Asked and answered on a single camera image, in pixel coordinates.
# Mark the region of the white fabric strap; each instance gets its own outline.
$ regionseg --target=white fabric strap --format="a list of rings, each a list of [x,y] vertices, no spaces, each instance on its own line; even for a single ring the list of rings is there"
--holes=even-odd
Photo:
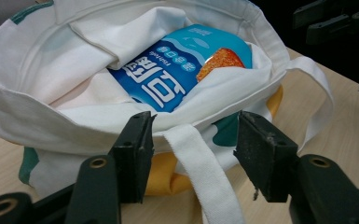
[[[298,148],[299,152],[303,149],[305,144],[311,140],[313,136],[320,132],[326,123],[331,120],[334,112],[334,98],[324,72],[318,67],[313,59],[305,56],[299,56],[290,62],[287,69],[300,69],[305,74],[309,75],[324,90],[324,93],[326,94],[324,103],[309,120],[304,141]]]
[[[244,223],[237,196],[199,131],[184,124],[171,128],[164,136],[190,177],[207,222]]]

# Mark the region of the tote bag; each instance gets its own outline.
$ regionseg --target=tote bag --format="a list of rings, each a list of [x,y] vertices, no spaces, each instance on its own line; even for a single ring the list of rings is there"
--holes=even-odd
[[[216,68],[171,113],[134,102],[106,71],[195,23],[243,39],[253,68]],[[26,147],[20,178],[43,198],[73,184],[83,160],[106,154],[132,115],[151,111],[157,115],[155,155],[146,195],[193,188],[205,222],[243,223],[225,175],[238,164],[232,153],[237,113],[272,120],[283,97],[281,81],[292,69],[326,93],[304,146],[331,119],[328,82],[312,59],[290,60],[251,2],[55,0],[27,8],[0,27],[0,138]]]

